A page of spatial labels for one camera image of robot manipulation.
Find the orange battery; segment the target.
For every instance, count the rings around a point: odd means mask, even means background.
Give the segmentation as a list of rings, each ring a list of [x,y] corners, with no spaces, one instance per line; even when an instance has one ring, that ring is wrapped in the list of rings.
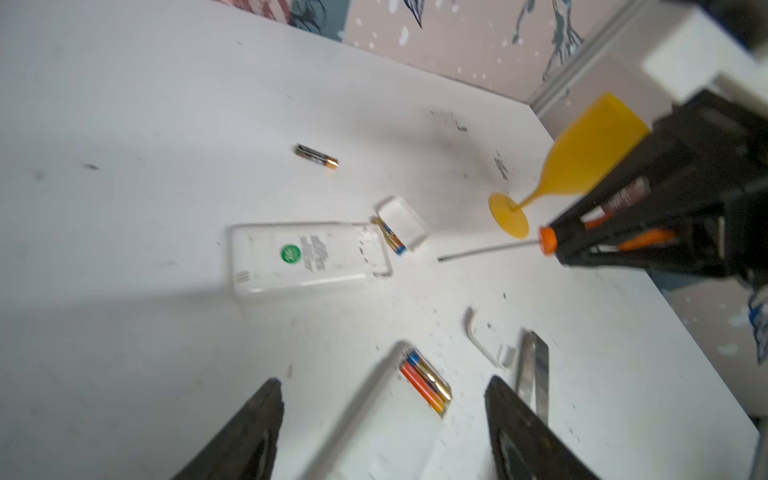
[[[420,394],[420,396],[429,404],[429,406],[441,417],[446,413],[446,403],[432,388],[431,384],[411,365],[405,361],[399,367],[400,372],[405,376],[411,386]]]

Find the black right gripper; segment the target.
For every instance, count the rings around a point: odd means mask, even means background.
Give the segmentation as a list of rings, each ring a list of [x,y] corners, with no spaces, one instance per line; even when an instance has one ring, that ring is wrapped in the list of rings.
[[[550,223],[551,255],[570,267],[766,281],[766,118],[703,90],[654,130]],[[649,205],[664,212],[656,224],[667,228],[573,247],[587,232]]]

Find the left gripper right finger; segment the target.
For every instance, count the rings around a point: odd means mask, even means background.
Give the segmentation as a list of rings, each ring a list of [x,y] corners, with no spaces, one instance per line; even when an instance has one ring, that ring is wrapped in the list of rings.
[[[596,475],[499,376],[484,394],[499,479],[594,479]]]

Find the gold blue AAA battery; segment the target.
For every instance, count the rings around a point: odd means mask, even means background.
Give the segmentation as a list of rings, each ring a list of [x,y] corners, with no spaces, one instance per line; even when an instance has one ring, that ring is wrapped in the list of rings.
[[[391,230],[390,227],[380,217],[374,217],[373,223],[380,228],[387,244],[390,246],[390,248],[394,251],[396,255],[400,256],[407,250],[407,247],[405,246],[405,244],[397,237],[394,231]]]

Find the black gold AAA battery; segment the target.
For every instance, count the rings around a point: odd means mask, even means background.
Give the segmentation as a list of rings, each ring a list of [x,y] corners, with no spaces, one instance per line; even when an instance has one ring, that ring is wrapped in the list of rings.
[[[336,170],[339,168],[339,161],[327,154],[324,154],[322,152],[319,152],[315,149],[309,148],[302,144],[296,144],[294,147],[294,153],[306,160],[309,160],[313,163],[322,165],[326,168]]]

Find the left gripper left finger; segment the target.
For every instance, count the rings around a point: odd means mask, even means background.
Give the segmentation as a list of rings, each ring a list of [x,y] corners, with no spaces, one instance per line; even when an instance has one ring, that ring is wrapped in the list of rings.
[[[269,479],[284,412],[281,382],[271,378],[175,477]]]

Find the grey remote battery cover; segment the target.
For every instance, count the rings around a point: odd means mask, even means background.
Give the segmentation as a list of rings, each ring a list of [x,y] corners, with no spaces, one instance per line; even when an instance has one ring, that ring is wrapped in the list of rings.
[[[470,342],[496,368],[510,370],[517,350],[490,322],[481,319],[473,307],[464,315],[464,326]]]

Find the white battery cover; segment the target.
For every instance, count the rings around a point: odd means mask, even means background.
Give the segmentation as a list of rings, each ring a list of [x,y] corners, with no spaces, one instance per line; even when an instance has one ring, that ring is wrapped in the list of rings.
[[[402,197],[383,200],[376,207],[376,214],[408,251],[417,251],[429,236],[424,220]]]

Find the white remote control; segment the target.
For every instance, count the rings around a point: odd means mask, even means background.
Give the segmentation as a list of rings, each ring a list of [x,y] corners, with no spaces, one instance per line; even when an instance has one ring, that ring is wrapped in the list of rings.
[[[371,223],[240,225],[231,230],[232,286],[240,297],[380,280],[393,274]]]

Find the orange black screwdriver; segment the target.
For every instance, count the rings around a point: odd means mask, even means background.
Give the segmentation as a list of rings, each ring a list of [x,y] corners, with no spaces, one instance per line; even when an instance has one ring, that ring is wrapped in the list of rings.
[[[624,241],[618,245],[609,245],[605,248],[598,247],[598,251],[607,252],[627,252],[645,249],[649,247],[667,245],[674,243],[678,238],[678,234],[671,230],[653,229],[646,231],[630,240]],[[437,258],[439,263],[448,261],[463,259],[471,256],[493,253],[498,251],[512,250],[517,248],[525,248],[531,246],[538,246],[545,256],[553,255],[558,247],[557,238],[554,230],[551,227],[542,227],[539,229],[539,238],[537,240],[527,240],[516,243],[509,243],[497,246],[484,247],[480,249],[465,251],[461,253],[455,253],[450,255],[443,255]]]

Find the grey remote control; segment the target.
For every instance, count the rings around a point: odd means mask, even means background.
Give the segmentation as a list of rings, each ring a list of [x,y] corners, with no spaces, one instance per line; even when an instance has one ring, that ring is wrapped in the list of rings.
[[[377,367],[308,468],[307,479],[422,476],[452,401],[446,404],[445,415],[439,416],[400,372],[413,348],[417,349],[399,342]]]

